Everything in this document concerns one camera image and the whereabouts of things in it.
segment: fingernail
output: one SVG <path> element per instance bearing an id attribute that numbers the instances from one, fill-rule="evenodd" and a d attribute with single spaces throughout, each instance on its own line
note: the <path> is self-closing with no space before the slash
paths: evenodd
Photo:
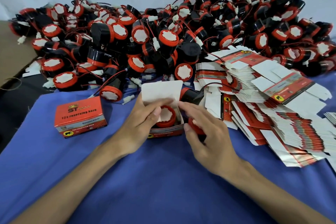
<path id="1" fill-rule="evenodd" d="M 157 108 L 155 108 L 155 110 L 153 111 L 153 114 L 155 115 L 155 116 L 158 116 L 159 114 L 161 113 L 161 107 L 157 107 Z"/>
<path id="2" fill-rule="evenodd" d="M 184 131 L 185 131 L 185 132 L 188 132 L 188 131 L 191 129 L 191 127 L 190 127 L 190 125 L 189 125 L 188 123 L 185 123 L 185 124 L 183 125 L 183 128 L 184 128 Z"/>

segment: hand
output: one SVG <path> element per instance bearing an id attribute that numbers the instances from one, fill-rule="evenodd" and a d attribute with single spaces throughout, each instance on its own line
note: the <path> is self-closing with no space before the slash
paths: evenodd
<path id="1" fill-rule="evenodd" d="M 189 124 L 184 124 L 185 135 L 197 161 L 213 174 L 230 182 L 243 160 L 233 149 L 228 127 L 201 106 L 187 102 L 179 102 L 178 105 L 207 135 L 204 145 Z"/>
<path id="2" fill-rule="evenodd" d="M 117 143 L 123 156 L 134 153 L 146 141 L 151 127 L 157 123 L 160 107 L 172 101 L 169 98 L 159 99 L 144 106 L 140 93 L 124 124 L 106 143 L 111 142 L 114 147 Z"/>

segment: blue cloth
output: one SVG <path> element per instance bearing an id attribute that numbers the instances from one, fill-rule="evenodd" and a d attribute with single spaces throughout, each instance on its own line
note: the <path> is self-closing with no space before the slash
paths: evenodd
<path id="1" fill-rule="evenodd" d="M 336 96 L 335 74 L 315 80 Z M 0 224 L 8 223 L 57 184 L 123 124 L 126 105 L 103 100 L 108 126 L 64 139 L 53 127 L 56 107 L 95 90 L 41 96 L 0 154 Z M 327 101 L 324 111 L 336 111 Z M 267 146 L 230 129 L 237 154 L 266 178 L 336 221 L 336 177 L 327 161 L 286 167 Z M 185 135 L 147 140 L 92 188 L 69 223 L 274 223 L 259 206 L 193 157 Z"/>

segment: flat cardboard box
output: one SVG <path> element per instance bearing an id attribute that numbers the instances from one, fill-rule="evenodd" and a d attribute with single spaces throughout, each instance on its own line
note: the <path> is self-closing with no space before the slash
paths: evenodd
<path id="1" fill-rule="evenodd" d="M 34 58 L 36 53 L 27 38 L 24 44 L 18 44 L 19 36 L 14 35 L 8 27 L 8 21 L 0 21 L 0 85 L 10 77 L 19 76 Z"/>

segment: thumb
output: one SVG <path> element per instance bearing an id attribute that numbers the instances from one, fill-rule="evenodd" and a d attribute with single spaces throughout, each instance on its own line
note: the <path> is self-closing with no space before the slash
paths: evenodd
<path id="1" fill-rule="evenodd" d="M 185 123 L 184 126 L 184 132 L 185 132 L 185 136 L 191 146 L 192 152 L 195 154 L 196 152 L 198 152 L 204 145 L 200 142 L 200 140 L 198 139 L 198 135 L 195 132 L 195 130 L 193 130 L 191 128 L 191 126 L 188 123 Z"/>
<path id="2" fill-rule="evenodd" d="M 145 121 L 140 126 L 143 126 L 144 128 L 150 130 L 151 127 L 153 127 L 157 123 L 160 113 L 161 113 L 161 107 L 158 106 L 154 109 L 153 112 L 151 112 L 147 116 Z"/>

